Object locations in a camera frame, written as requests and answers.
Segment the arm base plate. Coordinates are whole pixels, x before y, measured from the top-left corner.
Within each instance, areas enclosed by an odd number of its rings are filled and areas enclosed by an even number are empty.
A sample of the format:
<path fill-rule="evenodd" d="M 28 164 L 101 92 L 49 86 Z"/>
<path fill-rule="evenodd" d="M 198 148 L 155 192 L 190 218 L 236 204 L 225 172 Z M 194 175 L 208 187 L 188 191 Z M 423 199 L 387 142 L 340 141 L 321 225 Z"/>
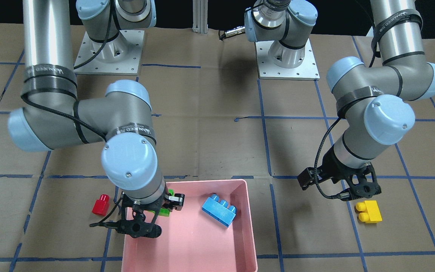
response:
<path fill-rule="evenodd" d="M 255 42 L 259 79 L 319 80 L 310 40 L 301 49 L 285 48 L 279 41 Z"/>
<path fill-rule="evenodd" d="M 145 31 L 124 30 L 88 64 L 75 69 L 76 74 L 136 76 L 144 45 Z"/>

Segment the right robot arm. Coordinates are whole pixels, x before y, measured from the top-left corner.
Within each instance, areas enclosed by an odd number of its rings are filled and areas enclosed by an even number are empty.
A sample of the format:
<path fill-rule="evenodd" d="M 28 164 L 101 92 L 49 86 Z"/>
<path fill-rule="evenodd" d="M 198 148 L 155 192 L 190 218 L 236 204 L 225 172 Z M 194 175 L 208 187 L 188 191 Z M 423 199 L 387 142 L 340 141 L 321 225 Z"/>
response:
<path fill-rule="evenodd" d="M 155 151 L 152 107 L 145 87 L 118 80 L 103 98 L 79 100 L 67 0 L 24 0 L 25 76 L 21 99 L 10 113 L 8 132 L 27 152 L 104 141 L 102 168 L 122 190 L 121 219 L 90 227 L 115 229 L 133 238 L 157 238 L 160 209 L 181 210 L 184 195 L 172 195 Z"/>

